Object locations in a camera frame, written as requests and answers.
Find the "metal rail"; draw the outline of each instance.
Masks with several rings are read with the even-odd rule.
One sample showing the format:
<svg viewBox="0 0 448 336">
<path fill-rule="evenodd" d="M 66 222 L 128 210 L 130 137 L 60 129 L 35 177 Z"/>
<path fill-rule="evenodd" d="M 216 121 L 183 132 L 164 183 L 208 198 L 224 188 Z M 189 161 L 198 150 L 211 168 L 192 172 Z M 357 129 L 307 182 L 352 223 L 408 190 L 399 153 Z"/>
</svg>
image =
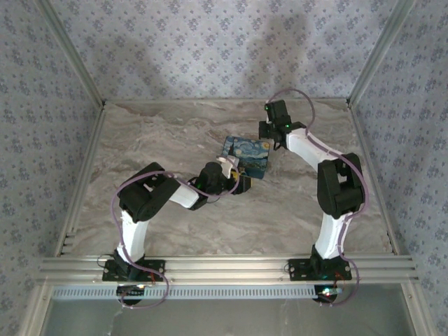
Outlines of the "metal rail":
<svg viewBox="0 0 448 336">
<path fill-rule="evenodd" d="M 59 46 L 64 52 L 67 60 L 73 67 L 73 70 L 78 75 L 81 83 L 83 84 L 85 91 L 87 92 L 90 100 L 98 107 L 102 107 L 102 98 L 98 91 L 92 76 L 85 67 L 81 56 L 76 50 L 73 42 L 70 40 L 67 34 L 64 24 L 57 15 L 57 12 L 51 1 L 49 0 L 35 0 L 37 8 L 40 10 L 43 19 L 47 22 L 48 28 L 54 34 Z"/>
<path fill-rule="evenodd" d="M 157 257 L 167 261 L 165 275 L 179 285 L 268 285 L 297 284 L 284 269 L 290 258 L 308 255 L 236 255 Z M 350 255 L 356 262 L 362 284 L 408 284 L 418 281 L 408 255 Z M 104 285 L 97 257 L 49 258 L 42 264 L 37 281 L 50 285 Z M 346 281 L 354 283 L 355 279 Z M 331 281 L 301 281 L 301 284 L 331 284 Z"/>
<path fill-rule="evenodd" d="M 361 71 L 358 79 L 350 92 L 349 104 L 350 107 L 355 106 L 359 103 L 361 96 L 370 84 L 375 72 L 382 63 L 382 60 L 386 56 L 389 47 L 392 45 L 395 37 L 401 30 L 401 27 L 408 14 L 410 13 L 412 7 L 416 0 L 398 0 L 395 7 L 393 8 L 391 14 L 388 17 L 386 26 L 381 31 L 377 42 L 364 64 L 363 70 Z"/>
<path fill-rule="evenodd" d="M 87 147 L 87 155 L 81 166 L 80 174 L 76 181 L 75 189 L 71 197 L 69 210 L 64 222 L 64 227 L 61 230 L 61 235 L 59 236 L 55 255 L 57 257 L 61 256 L 63 253 L 69 253 L 71 250 L 71 245 L 74 240 L 74 235 L 76 233 L 76 224 L 78 222 L 79 216 L 81 214 L 81 207 L 83 205 L 83 200 L 85 196 L 85 191 L 90 180 L 90 172 L 92 170 L 93 159 L 95 156 L 95 151 L 99 141 L 99 136 L 101 135 L 101 130 L 104 124 L 105 112 L 103 109 L 98 113 L 97 119 L 93 126 L 92 134 L 90 135 L 89 145 Z"/>
</svg>

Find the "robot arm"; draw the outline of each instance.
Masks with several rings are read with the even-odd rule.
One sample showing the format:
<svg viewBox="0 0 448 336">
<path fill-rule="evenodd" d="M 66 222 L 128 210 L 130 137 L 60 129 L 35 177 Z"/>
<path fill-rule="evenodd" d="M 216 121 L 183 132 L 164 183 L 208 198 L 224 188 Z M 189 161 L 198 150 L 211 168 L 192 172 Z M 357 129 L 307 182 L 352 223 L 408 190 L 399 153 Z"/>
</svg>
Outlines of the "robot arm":
<svg viewBox="0 0 448 336">
<path fill-rule="evenodd" d="M 124 187 L 118 194 L 122 209 L 123 241 L 133 262 L 140 263 L 144 259 L 144 241 L 149 222 L 168 201 L 186 209 L 197 210 L 207 203 L 206 195 L 219 195 L 224 190 L 235 187 L 236 178 L 232 175 L 232 168 L 238 165 L 238 159 L 229 155 L 226 158 L 218 157 L 217 160 L 220 163 L 208 162 L 199 176 L 190 180 L 190 184 L 200 192 L 180 183 L 174 177 L 160 174 L 164 169 L 156 162 L 130 178 L 154 172 L 154 175 Z M 232 193 L 243 193 L 250 187 L 250 179 L 240 176 L 240 183 Z M 129 280 L 137 276 L 139 270 L 130 267 L 123 245 L 118 245 L 113 257 Z"/>
<path fill-rule="evenodd" d="M 329 154 L 333 152 L 343 155 L 342 153 L 328 147 L 310 132 L 306 133 L 306 127 L 301 122 L 291 122 L 283 100 L 266 104 L 265 110 L 267 121 L 260 122 L 259 137 L 273 139 L 276 143 L 275 150 L 280 147 L 288 149 L 299 155 L 318 173 L 317 197 L 324 214 L 321 233 L 314 249 L 319 260 L 338 258 L 338 238 L 343 224 L 345 222 L 347 226 L 349 225 L 347 216 L 359 210 L 364 201 L 361 182 L 340 159 Z M 327 151 L 316 147 L 309 137 Z M 361 171 L 361 163 L 357 155 L 350 153 L 343 156 Z M 338 175 L 345 176 L 346 181 L 340 183 Z"/>
</svg>

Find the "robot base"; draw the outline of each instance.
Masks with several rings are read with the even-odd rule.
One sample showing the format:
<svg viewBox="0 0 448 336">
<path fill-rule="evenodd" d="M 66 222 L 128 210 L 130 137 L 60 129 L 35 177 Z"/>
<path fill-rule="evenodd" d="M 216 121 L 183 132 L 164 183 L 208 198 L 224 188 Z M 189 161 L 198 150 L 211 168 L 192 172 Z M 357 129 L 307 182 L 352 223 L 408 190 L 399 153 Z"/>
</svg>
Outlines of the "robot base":
<svg viewBox="0 0 448 336">
<path fill-rule="evenodd" d="M 343 281 L 351 280 L 350 265 L 341 257 L 322 259 L 313 245 L 309 259 L 288 260 L 291 281 Z"/>
<path fill-rule="evenodd" d="M 162 274 L 165 273 L 165 260 L 154 260 L 140 258 L 136 264 L 156 270 Z M 162 282 L 163 279 L 150 272 L 143 272 L 140 269 L 125 262 L 117 250 L 113 252 L 113 259 L 107 260 L 103 271 L 103 281 L 141 281 L 141 282 Z"/>
</svg>

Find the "gray marble floor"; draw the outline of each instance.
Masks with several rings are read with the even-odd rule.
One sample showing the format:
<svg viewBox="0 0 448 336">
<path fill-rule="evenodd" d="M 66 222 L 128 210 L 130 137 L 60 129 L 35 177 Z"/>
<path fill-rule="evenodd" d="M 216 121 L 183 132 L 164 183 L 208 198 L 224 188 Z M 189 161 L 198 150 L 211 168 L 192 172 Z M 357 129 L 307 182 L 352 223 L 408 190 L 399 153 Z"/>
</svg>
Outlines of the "gray marble floor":
<svg viewBox="0 0 448 336">
<path fill-rule="evenodd" d="M 186 179 L 197 175 L 221 153 L 227 135 L 258 138 L 263 105 L 262 101 L 107 104 L 73 254 L 99 255 L 116 247 L 109 202 L 124 180 L 154 161 Z M 310 120 L 306 102 L 287 105 L 293 120 L 305 124 Z M 316 111 L 314 135 L 340 151 L 361 153 L 343 102 L 316 102 Z M 371 207 L 351 224 L 346 251 L 391 251 L 372 189 L 370 193 Z M 269 155 L 265 178 L 255 180 L 243 195 L 223 197 L 198 211 L 167 204 L 150 222 L 146 252 L 153 256 L 308 253 L 321 219 L 316 173 L 296 155 L 278 150 Z"/>
</svg>

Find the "blue floral wallpaper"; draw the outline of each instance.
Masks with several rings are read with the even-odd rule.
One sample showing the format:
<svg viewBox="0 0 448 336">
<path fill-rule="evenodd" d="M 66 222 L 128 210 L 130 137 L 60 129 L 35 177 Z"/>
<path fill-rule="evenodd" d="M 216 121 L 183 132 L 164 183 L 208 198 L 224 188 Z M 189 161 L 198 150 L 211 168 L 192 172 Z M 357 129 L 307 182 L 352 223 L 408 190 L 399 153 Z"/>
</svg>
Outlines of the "blue floral wallpaper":
<svg viewBox="0 0 448 336">
<path fill-rule="evenodd" d="M 96 117 L 33 1 L 0 1 L 0 335 L 15 335 Z"/>
<path fill-rule="evenodd" d="M 347 97 L 396 0 L 54 0 L 105 99 Z"/>
<path fill-rule="evenodd" d="M 397 236 L 448 335 L 448 3 L 417 2 L 356 106 Z"/>
</svg>

